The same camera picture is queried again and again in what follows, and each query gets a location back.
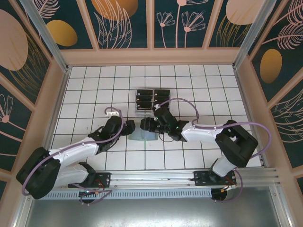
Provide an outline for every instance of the floral wall mural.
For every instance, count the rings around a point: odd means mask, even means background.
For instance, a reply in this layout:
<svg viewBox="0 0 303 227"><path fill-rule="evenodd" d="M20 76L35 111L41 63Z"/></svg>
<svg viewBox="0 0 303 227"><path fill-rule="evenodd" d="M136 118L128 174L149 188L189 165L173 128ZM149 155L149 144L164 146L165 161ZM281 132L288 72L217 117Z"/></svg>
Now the floral wall mural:
<svg viewBox="0 0 303 227"><path fill-rule="evenodd" d="M209 47L240 47L264 0L224 0Z"/></svg>
<svg viewBox="0 0 303 227"><path fill-rule="evenodd" d="M271 109L271 113L292 167L303 165L303 80Z"/></svg>
<svg viewBox="0 0 303 227"><path fill-rule="evenodd" d="M6 2L0 5L0 73L35 103L49 61Z"/></svg>
<svg viewBox="0 0 303 227"><path fill-rule="evenodd" d="M303 67L303 0L290 0L252 60L266 99Z"/></svg>
<svg viewBox="0 0 303 227"><path fill-rule="evenodd" d="M31 111L0 85L0 168L11 171Z"/></svg>
<svg viewBox="0 0 303 227"><path fill-rule="evenodd" d="M86 0L100 49L147 48L144 0Z"/></svg>
<svg viewBox="0 0 303 227"><path fill-rule="evenodd" d="M155 48L202 47L213 0L155 0Z"/></svg>
<svg viewBox="0 0 303 227"><path fill-rule="evenodd" d="M33 0L32 2L59 49L92 49L75 0Z"/></svg>

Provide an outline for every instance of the black object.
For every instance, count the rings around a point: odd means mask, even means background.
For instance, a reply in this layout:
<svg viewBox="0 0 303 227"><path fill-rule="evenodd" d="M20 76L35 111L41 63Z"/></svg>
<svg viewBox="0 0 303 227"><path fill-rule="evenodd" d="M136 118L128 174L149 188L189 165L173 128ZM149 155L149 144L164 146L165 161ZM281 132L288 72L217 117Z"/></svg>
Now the black object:
<svg viewBox="0 0 303 227"><path fill-rule="evenodd" d="M214 180L210 175L209 171L194 171L194 178L191 181L195 182L195 186L226 186L229 185L230 182L226 179L230 179L234 184L237 184L235 178L235 172L230 171L225 177L219 177Z"/></svg>
<svg viewBox="0 0 303 227"><path fill-rule="evenodd" d="M139 96L152 96L152 90L149 89L138 89L137 94Z"/></svg>
<svg viewBox="0 0 303 227"><path fill-rule="evenodd" d="M87 182L86 180L79 185L84 188L100 188L99 181L103 184L105 188L109 188L110 186L110 176L111 173L96 173L94 174L94 177L91 179L90 182ZM76 188L76 186L69 184L69 188Z"/></svg>
<svg viewBox="0 0 303 227"><path fill-rule="evenodd" d="M152 96L136 96L136 101L151 102Z"/></svg>
<svg viewBox="0 0 303 227"><path fill-rule="evenodd" d="M156 96L170 96L170 90L163 90L163 89L156 89L154 91L155 97Z"/></svg>
<svg viewBox="0 0 303 227"><path fill-rule="evenodd" d="M236 123L228 120L225 125ZM233 126L222 130L216 136L216 143L226 156L227 160L237 167L246 167L258 142L243 127Z"/></svg>
<svg viewBox="0 0 303 227"><path fill-rule="evenodd" d="M43 147L34 150L17 173L16 179L23 184L32 169L48 156L48 150ZM51 158L34 172L25 187L34 199L40 199L51 191L57 179L60 166L61 164L58 159Z"/></svg>
<svg viewBox="0 0 303 227"><path fill-rule="evenodd" d="M152 110L152 102L137 101L137 110Z"/></svg>
<svg viewBox="0 0 303 227"><path fill-rule="evenodd" d="M182 129L189 121L177 121L165 106L161 106L159 109L155 110L154 116L157 119L156 121L151 117L142 119L140 128L145 131L160 134L167 133L175 141L186 142L181 133Z"/></svg>

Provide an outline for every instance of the cable connector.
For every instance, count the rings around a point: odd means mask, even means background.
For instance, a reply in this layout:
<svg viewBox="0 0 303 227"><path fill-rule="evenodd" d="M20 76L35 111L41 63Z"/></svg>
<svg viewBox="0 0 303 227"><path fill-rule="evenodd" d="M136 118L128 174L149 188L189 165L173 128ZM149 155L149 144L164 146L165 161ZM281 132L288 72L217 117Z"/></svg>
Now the cable connector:
<svg viewBox="0 0 303 227"><path fill-rule="evenodd" d="M109 112L106 112L106 117L111 117L111 116L118 116L118 117L120 117L120 114L119 114L118 111L113 111L113 112L109 111Z"/></svg>

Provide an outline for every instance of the beige circle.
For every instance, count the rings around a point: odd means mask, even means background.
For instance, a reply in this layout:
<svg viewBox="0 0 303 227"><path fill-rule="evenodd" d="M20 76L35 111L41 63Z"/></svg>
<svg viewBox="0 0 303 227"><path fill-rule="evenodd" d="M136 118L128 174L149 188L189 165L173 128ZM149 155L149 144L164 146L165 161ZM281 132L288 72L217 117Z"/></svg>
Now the beige circle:
<svg viewBox="0 0 303 227"><path fill-rule="evenodd" d="M229 0L226 5L227 19L235 25L252 24L264 0Z"/></svg>
<svg viewBox="0 0 303 227"><path fill-rule="evenodd" d="M21 24L0 9L0 65L8 70L19 70L27 61L27 35Z"/></svg>
<svg viewBox="0 0 303 227"><path fill-rule="evenodd" d="M282 56L279 51L269 49L262 57L260 74L262 80L270 84L279 76L282 68Z"/></svg>

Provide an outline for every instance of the white tile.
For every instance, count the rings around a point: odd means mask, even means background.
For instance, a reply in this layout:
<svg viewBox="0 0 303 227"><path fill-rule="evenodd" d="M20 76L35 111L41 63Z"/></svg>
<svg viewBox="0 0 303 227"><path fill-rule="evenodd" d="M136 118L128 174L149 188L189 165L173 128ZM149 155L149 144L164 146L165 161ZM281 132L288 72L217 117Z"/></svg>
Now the white tile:
<svg viewBox="0 0 303 227"><path fill-rule="evenodd" d="M63 104L60 118L75 118L77 115L78 104Z"/></svg>
<svg viewBox="0 0 303 227"><path fill-rule="evenodd" d="M248 122L248 118L246 115L232 116L232 119L236 122ZM243 124L241 125L245 130L250 131L250 125Z"/></svg>
<svg viewBox="0 0 303 227"><path fill-rule="evenodd" d="M113 90L99 90L97 93L97 103L112 103Z"/></svg>
<svg viewBox="0 0 303 227"><path fill-rule="evenodd" d="M231 111L231 115L246 115L242 101L229 101L228 106Z"/></svg>
<svg viewBox="0 0 303 227"><path fill-rule="evenodd" d="M114 78L100 78L99 90L112 90L114 89Z"/></svg>
<svg viewBox="0 0 303 227"><path fill-rule="evenodd" d="M204 168L202 150L185 150L184 160L186 169Z"/></svg>
<svg viewBox="0 0 303 227"><path fill-rule="evenodd" d="M177 89L170 89L170 98L177 98Z"/></svg>
<svg viewBox="0 0 303 227"><path fill-rule="evenodd" d="M129 89L129 77L115 78L114 89Z"/></svg>
<svg viewBox="0 0 303 227"><path fill-rule="evenodd" d="M183 149L202 149L201 147L201 142L200 141L188 141L188 142L183 142Z"/></svg>
<svg viewBox="0 0 303 227"><path fill-rule="evenodd" d="M158 140L145 141L145 150L163 150L164 143L158 138Z"/></svg>
<svg viewBox="0 0 303 227"><path fill-rule="evenodd" d="M87 158L87 164L93 167L94 170L105 170L106 152L101 152L98 155Z"/></svg>
<svg viewBox="0 0 303 227"><path fill-rule="evenodd" d="M72 143L78 143L80 142L81 140L83 140L84 138L87 137L87 134L83 134L83 135L72 135L72 139L71 139L71 144Z"/></svg>
<svg viewBox="0 0 303 227"><path fill-rule="evenodd" d="M106 170L124 170L125 151L107 152Z"/></svg>
<svg viewBox="0 0 303 227"><path fill-rule="evenodd" d="M145 153L146 169L164 169L164 151L147 151Z"/></svg>
<svg viewBox="0 0 303 227"><path fill-rule="evenodd" d="M97 91L82 91L80 103L95 103Z"/></svg>
<svg viewBox="0 0 303 227"><path fill-rule="evenodd" d="M79 104L77 118L92 118L95 104Z"/></svg>
<svg viewBox="0 0 303 227"><path fill-rule="evenodd" d="M225 88L225 93L228 101L241 101L241 94L238 88Z"/></svg>
<svg viewBox="0 0 303 227"><path fill-rule="evenodd" d="M194 94L193 94L193 89L178 89L178 97L186 99L187 101L193 102L194 101Z"/></svg>
<svg viewBox="0 0 303 227"><path fill-rule="evenodd" d="M214 115L230 115L227 102L212 102Z"/></svg>
<svg viewBox="0 0 303 227"><path fill-rule="evenodd" d="M190 77L176 77L177 88L192 88Z"/></svg>
<svg viewBox="0 0 303 227"><path fill-rule="evenodd" d="M231 120L230 116L215 116L216 124L226 124L228 120Z"/></svg>
<svg viewBox="0 0 303 227"><path fill-rule="evenodd" d="M179 105L176 102L171 102L169 106L169 111L174 117L179 116Z"/></svg>
<svg viewBox="0 0 303 227"><path fill-rule="evenodd" d="M223 87L221 77L206 77L208 87Z"/></svg>
<svg viewBox="0 0 303 227"><path fill-rule="evenodd" d="M144 77L132 77L130 79L129 88L130 89L138 89L145 87L145 78Z"/></svg>
<svg viewBox="0 0 303 227"><path fill-rule="evenodd" d="M102 66L100 77L114 77L115 76L115 66Z"/></svg>
<svg viewBox="0 0 303 227"><path fill-rule="evenodd" d="M213 109L211 102L195 102L199 116L212 116Z"/></svg>
<svg viewBox="0 0 303 227"><path fill-rule="evenodd" d="M108 103L96 104L94 117L106 117L104 114L104 111L107 107L111 107L111 104L108 104Z"/></svg>
<svg viewBox="0 0 303 227"><path fill-rule="evenodd" d="M130 66L116 66L115 77L130 77Z"/></svg>
<svg viewBox="0 0 303 227"><path fill-rule="evenodd" d="M161 88L177 88L175 77L161 77Z"/></svg>
<svg viewBox="0 0 303 227"><path fill-rule="evenodd" d="M128 103L113 103L113 107L121 110L122 116L124 118L127 117L128 113Z"/></svg>
<svg viewBox="0 0 303 227"><path fill-rule="evenodd" d="M82 90L83 79L69 79L66 90Z"/></svg>
<svg viewBox="0 0 303 227"><path fill-rule="evenodd" d="M128 90L114 90L113 103L128 103Z"/></svg>
<svg viewBox="0 0 303 227"><path fill-rule="evenodd" d="M131 77L144 77L145 76L145 66L131 66Z"/></svg>
<svg viewBox="0 0 303 227"><path fill-rule="evenodd" d="M136 116L135 110L136 110L136 103L130 103L128 105L128 117L135 117Z"/></svg>
<svg viewBox="0 0 303 227"><path fill-rule="evenodd" d="M76 119L73 134L89 134L91 132L92 118Z"/></svg>
<svg viewBox="0 0 303 227"><path fill-rule="evenodd" d="M71 135L55 135L52 149L63 148L71 144Z"/></svg>
<svg viewBox="0 0 303 227"><path fill-rule="evenodd" d="M210 168L217 158L221 158L222 154L219 149L203 150L205 168Z"/></svg>
<svg viewBox="0 0 303 227"><path fill-rule="evenodd" d="M120 136L117 143L109 151L126 151L126 136Z"/></svg>
<svg viewBox="0 0 303 227"><path fill-rule="evenodd" d="M87 67L85 72L86 78L99 78L100 77L100 66Z"/></svg>
<svg viewBox="0 0 303 227"><path fill-rule="evenodd" d="M232 65L219 65L219 70L221 76L233 76L233 68Z"/></svg>
<svg viewBox="0 0 303 227"><path fill-rule="evenodd" d="M191 82L193 84L193 88L208 88L206 77L191 77Z"/></svg>
<svg viewBox="0 0 303 227"><path fill-rule="evenodd" d="M145 76L146 77L159 77L160 76L159 65L147 65L147 66L145 66Z"/></svg>
<svg viewBox="0 0 303 227"><path fill-rule="evenodd" d="M146 77L145 88L160 88L160 77Z"/></svg>
<svg viewBox="0 0 303 227"><path fill-rule="evenodd" d="M175 65L176 76L190 76L188 65Z"/></svg>
<svg viewBox="0 0 303 227"><path fill-rule="evenodd" d="M226 101L226 96L223 88L210 88L209 94L212 101Z"/></svg>
<svg viewBox="0 0 303 227"><path fill-rule="evenodd" d="M70 78L84 78L86 67L72 67Z"/></svg>
<svg viewBox="0 0 303 227"><path fill-rule="evenodd" d="M55 134L72 134L75 119L59 119Z"/></svg>
<svg viewBox="0 0 303 227"><path fill-rule="evenodd" d="M205 74L207 76L219 76L220 75L219 68L217 65L205 65L204 69L205 69Z"/></svg>
<svg viewBox="0 0 303 227"><path fill-rule="evenodd" d="M143 170L145 169L144 151L127 151L126 152L126 170Z"/></svg>
<svg viewBox="0 0 303 227"><path fill-rule="evenodd" d="M194 88L195 101L210 101L207 88Z"/></svg>
<svg viewBox="0 0 303 227"><path fill-rule="evenodd" d="M234 76L231 77L221 77L223 81L224 87L238 87L236 78Z"/></svg>
<svg viewBox="0 0 303 227"><path fill-rule="evenodd" d="M136 89L132 89L129 90L129 98L128 98L128 102L129 103L134 103L136 101Z"/></svg>
<svg viewBox="0 0 303 227"><path fill-rule="evenodd" d="M126 138L126 150L144 150L144 148L144 141L129 140L128 137Z"/></svg>
<svg viewBox="0 0 303 227"><path fill-rule="evenodd" d="M168 136L168 134L164 135L164 149L165 150L182 150L182 142L181 141L172 141L172 138Z"/></svg>
<svg viewBox="0 0 303 227"><path fill-rule="evenodd" d="M85 78L82 90L97 90L99 78Z"/></svg>
<svg viewBox="0 0 303 227"><path fill-rule="evenodd" d="M196 116L195 109L188 103L179 102L180 116Z"/></svg>
<svg viewBox="0 0 303 227"><path fill-rule="evenodd" d="M160 71L161 71L162 77L174 77L175 76L175 67L173 65L161 65Z"/></svg>
<svg viewBox="0 0 303 227"><path fill-rule="evenodd" d="M189 69L191 76L205 76L203 65L190 65Z"/></svg>
<svg viewBox="0 0 303 227"><path fill-rule="evenodd" d="M166 150L164 153L166 169L184 169L184 157L182 150Z"/></svg>

